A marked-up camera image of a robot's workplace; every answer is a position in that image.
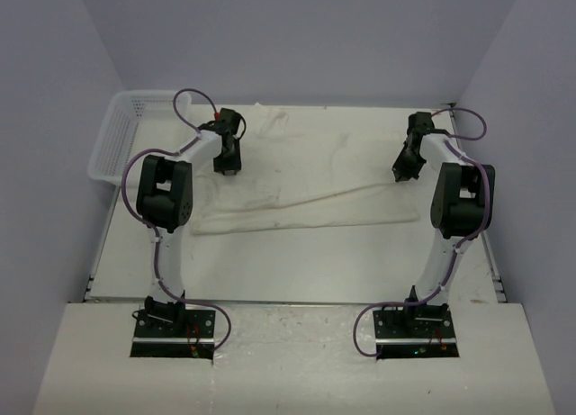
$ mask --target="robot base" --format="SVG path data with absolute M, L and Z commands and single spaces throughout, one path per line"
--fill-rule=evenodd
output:
M 442 320 L 406 320 L 400 308 L 375 311 L 374 335 L 378 359 L 458 357 L 450 311 Z
M 177 329 L 138 311 L 130 357 L 214 359 L 215 312 L 185 310 L 183 315 L 185 325 Z

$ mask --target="table surface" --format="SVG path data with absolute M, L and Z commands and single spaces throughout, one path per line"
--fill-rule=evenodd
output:
M 519 304 L 454 302 L 459 358 L 378 362 L 352 345 L 359 306 L 226 306 L 233 333 L 213 365 L 129 358 L 137 308 L 67 306 L 36 415 L 554 413 Z M 359 336 L 374 350 L 370 315 Z
M 244 114 L 248 128 L 258 107 L 228 106 Z M 406 134 L 417 109 L 285 107 L 291 130 L 346 132 L 382 125 Z M 208 119 L 209 106 L 195 105 L 192 121 Z M 452 130 L 447 114 L 435 118 Z M 404 299 L 428 259 L 434 229 L 428 218 L 437 173 L 424 166 L 409 190 L 418 221 L 318 229 L 266 230 L 196 236 L 184 231 L 182 275 L 188 297 L 239 302 L 355 303 Z M 149 290 L 150 246 L 143 225 L 117 202 L 90 296 L 138 300 Z M 477 239 L 454 278 L 451 300 L 495 303 L 491 269 Z

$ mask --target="plastic basket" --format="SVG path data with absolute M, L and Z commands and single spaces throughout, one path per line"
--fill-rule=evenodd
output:
M 176 91 L 123 91 L 115 95 L 98 133 L 88 163 L 88 176 L 97 181 L 120 185 L 128 163 L 134 138 L 143 117 L 154 115 L 175 119 L 172 99 Z M 178 96 L 176 107 L 185 118 L 192 97 Z

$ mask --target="metal edge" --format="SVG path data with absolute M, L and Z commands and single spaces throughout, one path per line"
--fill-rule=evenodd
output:
M 106 214 L 106 220 L 104 221 L 104 229 L 102 231 L 102 235 L 100 236 L 100 240 L 98 241 L 98 247 L 96 248 L 96 254 L 94 256 L 94 262 L 92 263 L 92 268 L 90 269 L 90 276 L 88 276 L 88 282 L 86 284 L 83 300 L 85 302 L 96 300 L 95 298 L 92 298 L 92 296 L 90 295 L 90 291 L 92 290 L 92 285 L 96 277 L 96 273 L 98 272 L 98 267 L 100 266 L 100 258 L 102 257 L 102 252 L 104 251 L 106 237 L 108 236 L 108 230 L 110 229 L 110 224 L 112 223 L 112 218 L 114 215 L 114 210 L 116 209 L 119 194 L 120 194 L 120 187 L 117 186 L 114 189 L 114 193 L 112 195 L 112 203 L 110 205 L 108 213 Z
M 376 338 L 376 345 L 439 345 L 437 338 Z M 442 343 L 456 344 L 456 338 L 442 338 Z
M 166 344 L 173 344 L 173 345 L 188 345 L 188 344 L 196 344 L 196 338 L 153 338 L 153 337 L 134 337 L 132 338 L 132 343 L 166 343 Z M 204 345 L 213 345 L 214 338 L 200 338 L 198 340 L 198 344 Z
M 132 303 L 132 304 L 143 304 L 144 298 L 137 298 L 137 297 L 98 297 L 98 298 L 90 298 L 86 300 L 87 302 L 94 302 L 94 303 L 108 303 L 108 304 L 125 304 L 125 303 Z M 228 306 L 235 306 L 235 305 L 243 305 L 243 306 L 269 306 L 269 307 L 302 307 L 302 308 L 309 308 L 309 307 L 358 307 L 362 308 L 366 305 L 370 304 L 370 302 L 277 302 L 277 301 L 246 301 L 246 300 L 200 300 L 196 299 L 198 302 L 209 302 L 218 304 L 221 306 L 228 305 Z M 194 305 L 189 304 L 186 305 L 186 309 L 195 309 L 195 310 L 203 310 L 201 305 Z

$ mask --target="white cloth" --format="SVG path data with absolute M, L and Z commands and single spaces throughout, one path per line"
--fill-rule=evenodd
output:
M 282 111 L 260 110 L 241 141 L 242 171 L 212 164 L 194 179 L 192 233 L 414 221 L 419 215 L 391 167 L 399 133 L 377 125 L 354 132 L 290 128 Z

